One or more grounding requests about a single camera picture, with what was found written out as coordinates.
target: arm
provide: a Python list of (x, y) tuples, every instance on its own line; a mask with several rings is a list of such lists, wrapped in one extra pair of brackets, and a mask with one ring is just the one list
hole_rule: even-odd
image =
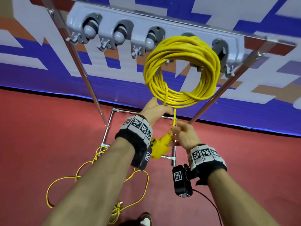
[[(189, 154), (201, 141), (193, 126), (182, 121), (176, 121), (175, 125), (177, 127), (172, 127), (172, 130), (176, 142), (170, 144), (182, 146)], [(225, 226), (279, 226), (224, 169), (213, 171), (206, 179)]]
[(208, 186), (224, 225), (279, 225), (224, 169), (209, 175)]
[[(140, 114), (153, 125), (164, 113), (172, 115), (173, 110), (152, 98)], [(134, 154), (133, 146), (126, 139), (116, 138), (42, 225), (107, 225)]]

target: red floor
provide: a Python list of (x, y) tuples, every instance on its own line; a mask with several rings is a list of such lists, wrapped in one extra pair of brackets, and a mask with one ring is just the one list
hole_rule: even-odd
[[(73, 176), (93, 158), (104, 124), (89, 102), (0, 90), (0, 103), (0, 224), (39, 225), (51, 211), (45, 201), (49, 184)], [(109, 117), (111, 107), (103, 108)], [(107, 143), (112, 143), (127, 116), (115, 113)], [(155, 124), (157, 137), (167, 132), (168, 122), (161, 119)], [(200, 123), (194, 127), (201, 140), (225, 159), (233, 178), (281, 225), (301, 225), (301, 139)], [(177, 164), (187, 162), (181, 148), (177, 159)], [(123, 211), (121, 219), (149, 212), (154, 225), (219, 225), (215, 209), (201, 195), (175, 195), (169, 160), (151, 160), (147, 171), (150, 183), (145, 198)], [(73, 182), (55, 184), (51, 202), (56, 204)], [(125, 204), (138, 200), (145, 182), (143, 172), (135, 174), (124, 184), (119, 199)], [(197, 189), (212, 199), (207, 187)]]

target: wall-mounted tool holder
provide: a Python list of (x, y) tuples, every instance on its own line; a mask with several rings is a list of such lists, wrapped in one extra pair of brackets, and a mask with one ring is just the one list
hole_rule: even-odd
[(225, 73), (243, 61), (244, 37), (242, 35), (192, 26), (165, 19), (150, 18), (126, 11), (76, 2), (67, 17), (67, 26), (73, 38), (72, 43), (87, 44), (98, 35), (100, 51), (116, 49), (128, 39), (131, 41), (131, 55), (135, 59), (152, 51), (165, 38), (177, 35), (197, 36), (212, 45), (220, 57)]

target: left hand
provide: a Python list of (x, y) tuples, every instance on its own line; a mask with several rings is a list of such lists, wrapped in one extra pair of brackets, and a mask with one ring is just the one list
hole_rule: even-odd
[(169, 106), (159, 105), (157, 98), (153, 97), (141, 111), (141, 115), (145, 116), (148, 123), (153, 126), (154, 123), (161, 118), (164, 113), (173, 115), (173, 109)]

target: wristband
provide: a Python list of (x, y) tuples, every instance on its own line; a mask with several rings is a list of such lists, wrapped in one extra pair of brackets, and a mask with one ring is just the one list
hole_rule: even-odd
[(188, 154), (188, 162), (191, 171), (195, 171), (200, 178), (197, 185), (208, 185), (209, 175), (217, 169), (227, 171), (227, 166), (216, 150), (208, 145), (201, 145), (191, 149)]
[(142, 115), (131, 116), (121, 126), (117, 137), (126, 139), (135, 149), (135, 155), (131, 165), (144, 170), (151, 156), (150, 147), (153, 129)]

